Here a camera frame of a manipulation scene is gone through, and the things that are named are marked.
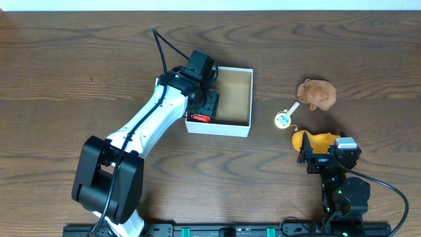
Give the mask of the red toy truck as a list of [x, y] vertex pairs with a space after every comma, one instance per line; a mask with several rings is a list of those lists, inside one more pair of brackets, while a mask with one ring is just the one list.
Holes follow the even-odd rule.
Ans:
[[210, 122], [211, 118], [209, 116], [206, 115], [198, 115], [198, 114], [190, 114], [190, 118], [195, 120], [195, 121], [199, 121], [199, 122]]

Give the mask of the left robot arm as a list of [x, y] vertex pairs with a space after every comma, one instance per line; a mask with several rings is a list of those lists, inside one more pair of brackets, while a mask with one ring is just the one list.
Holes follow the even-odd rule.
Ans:
[[83, 144], [72, 199], [99, 216], [88, 236], [109, 226], [114, 236], [139, 236], [143, 221], [136, 209], [142, 195], [145, 158], [164, 132], [185, 114], [212, 120], [219, 94], [212, 86], [218, 66], [195, 50], [184, 66], [164, 70], [150, 100], [122, 128], [105, 139]]

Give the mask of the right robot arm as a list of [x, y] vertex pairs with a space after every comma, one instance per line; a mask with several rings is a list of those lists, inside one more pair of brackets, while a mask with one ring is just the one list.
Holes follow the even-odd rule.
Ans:
[[344, 133], [328, 146], [325, 153], [315, 153], [308, 133], [303, 134], [298, 163], [307, 164], [309, 174], [322, 180], [322, 205], [328, 214], [322, 221], [325, 231], [332, 222], [362, 222], [368, 211], [370, 185], [361, 178], [346, 177], [357, 164], [361, 150], [352, 137]]

